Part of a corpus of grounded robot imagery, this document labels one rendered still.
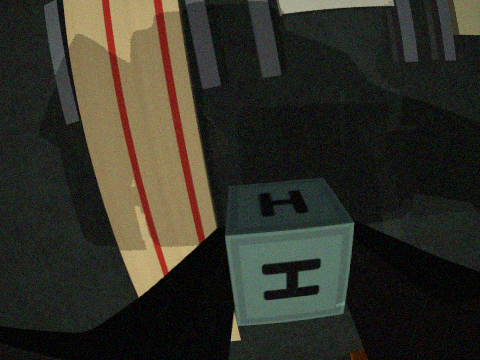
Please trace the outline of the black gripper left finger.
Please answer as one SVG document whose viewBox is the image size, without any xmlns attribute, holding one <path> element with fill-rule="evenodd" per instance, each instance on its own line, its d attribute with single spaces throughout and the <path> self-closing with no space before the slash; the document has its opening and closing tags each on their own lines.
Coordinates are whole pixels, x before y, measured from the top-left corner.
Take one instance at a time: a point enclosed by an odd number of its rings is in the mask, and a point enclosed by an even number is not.
<svg viewBox="0 0 480 360">
<path fill-rule="evenodd" d="M 235 296 L 224 227 L 143 296 L 85 332 L 0 325 L 0 360 L 228 360 Z"/>
</svg>

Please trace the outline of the teal cube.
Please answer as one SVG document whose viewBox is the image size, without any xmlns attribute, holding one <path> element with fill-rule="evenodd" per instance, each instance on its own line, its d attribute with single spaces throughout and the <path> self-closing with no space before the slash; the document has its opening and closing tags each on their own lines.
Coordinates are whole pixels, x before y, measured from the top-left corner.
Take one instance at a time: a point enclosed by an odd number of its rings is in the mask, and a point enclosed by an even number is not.
<svg viewBox="0 0 480 360">
<path fill-rule="evenodd" d="M 324 179 L 228 187 L 237 325 L 344 313 L 353 224 Z"/>
</svg>

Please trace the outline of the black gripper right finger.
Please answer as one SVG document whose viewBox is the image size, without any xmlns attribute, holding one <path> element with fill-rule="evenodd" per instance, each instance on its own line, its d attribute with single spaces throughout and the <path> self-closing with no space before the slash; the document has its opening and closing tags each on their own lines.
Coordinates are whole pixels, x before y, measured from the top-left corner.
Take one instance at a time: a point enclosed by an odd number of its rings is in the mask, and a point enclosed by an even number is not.
<svg viewBox="0 0 480 360">
<path fill-rule="evenodd" d="M 353 223 L 345 303 L 368 360 L 480 360 L 480 272 Z"/>
</svg>

